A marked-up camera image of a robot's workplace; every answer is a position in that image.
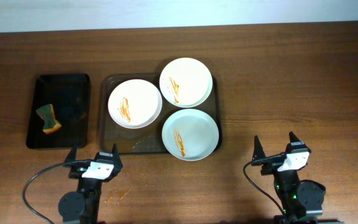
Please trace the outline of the white plate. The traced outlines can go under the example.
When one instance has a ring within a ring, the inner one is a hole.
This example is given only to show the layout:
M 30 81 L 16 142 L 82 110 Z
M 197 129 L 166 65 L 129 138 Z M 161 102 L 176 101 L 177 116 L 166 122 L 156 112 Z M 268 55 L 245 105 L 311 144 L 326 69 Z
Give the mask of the white plate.
M 167 151 L 184 161 L 208 157 L 218 146 L 217 123 L 207 113 L 183 109 L 170 115 L 162 127 L 162 142 Z
M 152 124 L 159 116 L 162 105 L 157 87 L 141 79 L 122 82 L 108 98 L 110 117 L 128 129 L 140 129 Z
M 211 94 L 213 77 L 208 67 L 194 58 L 178 58 L 168 63 L 159 78 L 164 98 L 173 106 L 192 108 Z

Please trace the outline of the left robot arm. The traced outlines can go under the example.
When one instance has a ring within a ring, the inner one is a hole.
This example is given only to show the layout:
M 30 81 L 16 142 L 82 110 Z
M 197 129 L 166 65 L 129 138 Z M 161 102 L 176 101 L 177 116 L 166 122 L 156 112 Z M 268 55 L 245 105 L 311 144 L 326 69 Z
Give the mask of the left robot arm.
M 78 186 L 60 199 L 58 212 L 63 223 L 97 223 L 102 185 L 115 178 L 123 164 L 115 144 L 110 153 L 98 152 L 94 159 L 77 160 L 76 152 L 74 146 L 64 166 L 70 168 L 68 177 L 78 180 Z

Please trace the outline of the white plate top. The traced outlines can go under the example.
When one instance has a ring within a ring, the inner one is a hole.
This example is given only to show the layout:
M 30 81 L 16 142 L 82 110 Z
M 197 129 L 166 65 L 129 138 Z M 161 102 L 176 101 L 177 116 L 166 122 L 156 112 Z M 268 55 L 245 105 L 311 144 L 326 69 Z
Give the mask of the white plate top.
M 164 98 L 173 106 L 192 108 L 211 94 L 213 77 L 208 67 L 194 58 L 178 58 L 168 63 L 159 78 Z

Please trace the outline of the yellow green sponge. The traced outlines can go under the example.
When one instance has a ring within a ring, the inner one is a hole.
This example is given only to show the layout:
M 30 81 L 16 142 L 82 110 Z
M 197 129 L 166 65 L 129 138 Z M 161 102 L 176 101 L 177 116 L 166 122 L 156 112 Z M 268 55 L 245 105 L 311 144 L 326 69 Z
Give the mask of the yellow green sponge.
M 44 121 L 42 131 L 45 134 L 52 134 L 62 127 L 60 122 L 55 117 L 54 107 L 52 104 L 41 106 L 36 110 L 36 113 Z

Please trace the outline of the white plate bottom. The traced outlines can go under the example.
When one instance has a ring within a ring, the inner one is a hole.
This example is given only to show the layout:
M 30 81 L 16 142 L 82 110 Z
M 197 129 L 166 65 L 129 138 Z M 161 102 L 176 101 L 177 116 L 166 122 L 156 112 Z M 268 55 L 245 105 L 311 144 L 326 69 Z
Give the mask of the white plate bottom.
M 207 113 L 183 109 L 170 115 L 162 127 L 162 142 L 167 151 L 184 161 L 208 157 L 218 146 L 217 123 Z

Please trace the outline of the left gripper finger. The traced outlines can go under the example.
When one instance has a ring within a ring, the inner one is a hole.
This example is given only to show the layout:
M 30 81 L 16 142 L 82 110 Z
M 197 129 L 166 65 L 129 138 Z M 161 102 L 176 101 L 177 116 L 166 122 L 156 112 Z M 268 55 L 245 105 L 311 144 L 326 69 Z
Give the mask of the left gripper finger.
M 65 162 L 73 162 L 76 160 L 76 152 L 77 152 L 78 143 L 74 143 L 73 147 L 71 148 L 70 152 L 65 158 Z
M 113 157 L 114 165 L 119 165 L 120 157 L 119 157 L 116 143 L 114 143 L 114 145 L 112 147 L 112 157 Z

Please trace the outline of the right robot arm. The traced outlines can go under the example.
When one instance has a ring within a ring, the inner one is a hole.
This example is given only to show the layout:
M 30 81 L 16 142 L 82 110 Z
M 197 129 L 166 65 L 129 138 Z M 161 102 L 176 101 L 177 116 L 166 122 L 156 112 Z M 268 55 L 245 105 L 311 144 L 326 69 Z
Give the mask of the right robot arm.
M 262 175 L 272 175 L 275 193 L 281 201 L 281 215 L 274 223 L 318 223 L 323 214 L 322 204 L 326 194 L 324 185 L 313 180 L 300 180 L 298 171 L 305 168 L 311 149 L 293 132 L 284 152 L 266 156 L 257 136 L 250 164 L 260 166 Z

